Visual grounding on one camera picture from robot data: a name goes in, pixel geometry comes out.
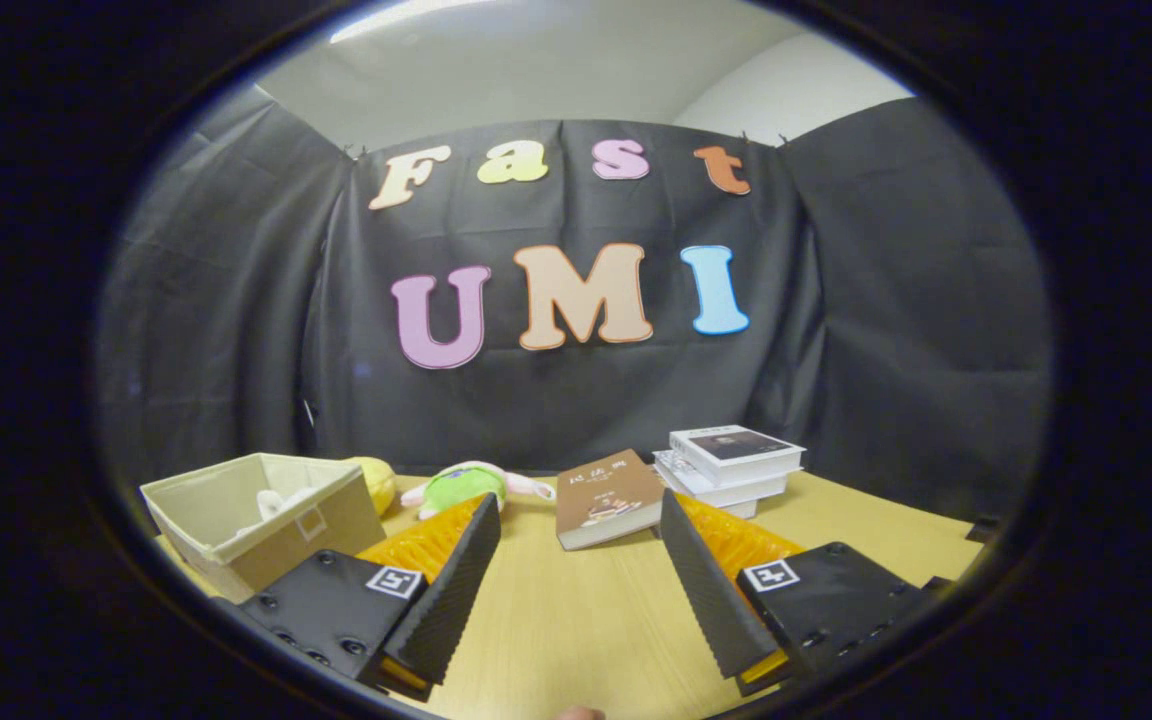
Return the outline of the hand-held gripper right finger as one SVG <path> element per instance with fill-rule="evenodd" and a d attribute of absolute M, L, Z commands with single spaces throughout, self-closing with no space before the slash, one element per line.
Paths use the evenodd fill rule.
<path fill-rule="evenodd" d="M 942 594 L 844 541 L 801 548 L 695 498 L 664 493 L 659 536 L 719 673 L 750 696 L 836 674 Z"/>

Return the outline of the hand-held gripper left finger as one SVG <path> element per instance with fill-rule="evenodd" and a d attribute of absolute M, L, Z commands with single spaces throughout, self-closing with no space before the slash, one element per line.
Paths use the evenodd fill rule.
<path fill-rule="evenodd" d="M 376 691 L 429 700 L 500 541 L 484 493 L 348 555 L 311 553 L 236 606 L 238 623 L 293 655 Z"/>

